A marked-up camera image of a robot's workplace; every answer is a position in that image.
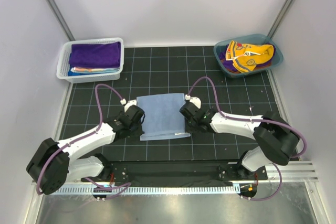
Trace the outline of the light blue white towel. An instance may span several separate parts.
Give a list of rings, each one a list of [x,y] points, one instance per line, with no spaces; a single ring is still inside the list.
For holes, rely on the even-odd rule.
[[[184,94],[170,93],[137,97],[137,105],[144,110],[141,141],[173,140],[189,137],[180,108]]]

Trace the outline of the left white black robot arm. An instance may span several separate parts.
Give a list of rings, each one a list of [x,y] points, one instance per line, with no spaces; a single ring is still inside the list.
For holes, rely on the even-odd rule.
[[[87,158],[84,155],[114,141],[141,135],[144,118],[145,112],[131,105],[82,134],[65,140],[42,141],[26,167],[37,184],[37,194],[50,195],[64,183],[85,177],[108,181],[113,173],[110,161],[99,153]]]

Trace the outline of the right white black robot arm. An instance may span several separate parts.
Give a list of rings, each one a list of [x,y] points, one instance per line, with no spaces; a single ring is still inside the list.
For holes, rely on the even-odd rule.
[[[256,141],[258,146],[245,151],[225,174],[233,180],[250,180],[255,172],[268,164],[286,166],[299,143],[299,135],[275,112],[244,116],[214,110],[203,110],[187,101],[180,113],[193,132],[234,134]]]

